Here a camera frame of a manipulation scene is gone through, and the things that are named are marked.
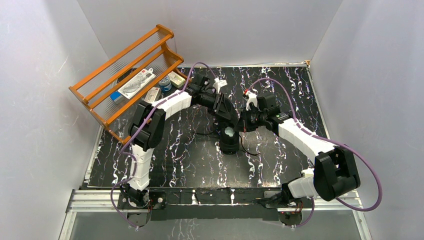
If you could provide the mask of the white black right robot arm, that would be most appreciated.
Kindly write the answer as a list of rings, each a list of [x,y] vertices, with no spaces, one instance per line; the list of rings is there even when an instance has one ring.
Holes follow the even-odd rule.
[[[265,127],[288,141],[308,159],[313,169],[305,169],[300,177],[282,184],[278,197],[288,207],[295,207],[302,198],[321,197],[329,202],[361,185],[354,154],[346,147],[318,138],[289,113],[282,112],[272,94],[246,91],[247,100],[235,127],[238,132],[253,132]]]

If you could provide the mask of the black mesh shoe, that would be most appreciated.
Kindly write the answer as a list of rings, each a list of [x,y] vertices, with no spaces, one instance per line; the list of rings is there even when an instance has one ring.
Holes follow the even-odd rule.
[[[240,148],[239,132],[234,128],[238,123],[238,114],[233,112],[230,119],[218,118],[219,147],[223,154],[234,155]]]

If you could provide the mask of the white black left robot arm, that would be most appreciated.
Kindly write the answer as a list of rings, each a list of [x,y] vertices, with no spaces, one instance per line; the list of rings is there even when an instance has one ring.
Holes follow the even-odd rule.
[[[162,140],[165,121],[176,113],[196,105],[206,107],[217,122],[221,152],[233,155],[239,150],[239,133],[235,131],[238,114],[220,92],[226,85],[227,81],[218,77],[210,82],[206,76],[196,74],[184,90],[163,100],[138,104],[128,129],[132,140],[130,175],[128,181],[119,185],[121,195],[131,206],[145,208],[150,202],[147,188],[153,151]]]

